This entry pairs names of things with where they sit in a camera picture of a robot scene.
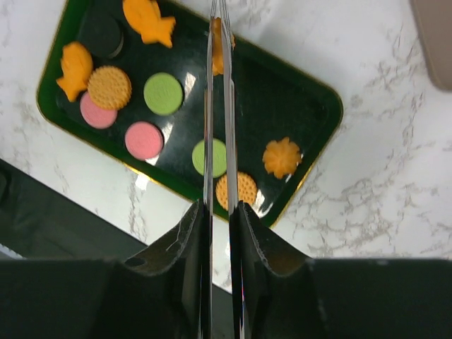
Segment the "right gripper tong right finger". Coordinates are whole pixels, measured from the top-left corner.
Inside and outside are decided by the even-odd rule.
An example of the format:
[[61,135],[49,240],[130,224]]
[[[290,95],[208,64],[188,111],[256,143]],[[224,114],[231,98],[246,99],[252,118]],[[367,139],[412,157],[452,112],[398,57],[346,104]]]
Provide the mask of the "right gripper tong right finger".
[[225,144],[227,150],[227,202],[230,234],[230,263],[232,278],[232,307],[234,337],[245,338],[245,306],[243,299],[242,260],[239,231],[239,194],[237,178],[237,151],[235,136],[235,93],[232,80],[232,30],[226,1],[220,0],[222,19],[222,56],[224,81]]

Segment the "round tan biscuit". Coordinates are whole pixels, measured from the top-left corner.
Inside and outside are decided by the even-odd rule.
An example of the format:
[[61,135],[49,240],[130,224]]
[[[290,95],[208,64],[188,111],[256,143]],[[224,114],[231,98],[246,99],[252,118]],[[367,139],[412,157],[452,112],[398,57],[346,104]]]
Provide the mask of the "round tan biscuit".
[[95,69],[88,81],[88,94],[100,108],[120,110],[131,99],[132,86],[128,75],[116,66]]
[[[257,197],[258,189],[256,182],[246,173],[237,173],[237,183],[238,183],[238,195],[239,200],[248,203],[252,206]],[[216,187],[215,195],[220,206],[227,210],[228,209],[228,199],[227,199],[227,175],[224,174],[219,178]]]

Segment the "green macaron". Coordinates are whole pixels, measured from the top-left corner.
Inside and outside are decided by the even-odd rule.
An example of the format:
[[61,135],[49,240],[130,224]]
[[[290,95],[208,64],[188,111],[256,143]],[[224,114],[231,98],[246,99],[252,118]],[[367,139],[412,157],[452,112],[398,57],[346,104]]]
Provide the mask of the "green macaron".
[[169,73],[152,75],[143,88],[143,98],[149,110],[160,116],[175,113],[184,99],[179,81]]
[[[204,174],[204,140],[199,141],[192,151],[192,163],[195,170],[200,174]],[[213,139],[213,177],[221,177],[227,171],[227,150],[225,144],[214,138]]]

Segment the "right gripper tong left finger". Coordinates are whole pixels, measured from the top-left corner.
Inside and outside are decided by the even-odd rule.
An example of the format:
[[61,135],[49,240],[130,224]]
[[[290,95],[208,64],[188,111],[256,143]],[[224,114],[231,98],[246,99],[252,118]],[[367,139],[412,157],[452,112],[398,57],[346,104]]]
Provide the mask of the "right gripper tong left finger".
[[201,303],[200,334],[212,338],[212,276],[213,276],[213,26],[216,2],[211,2],[207,45],[206,90],[204,102],[204,173],[203,221],[201,226]]

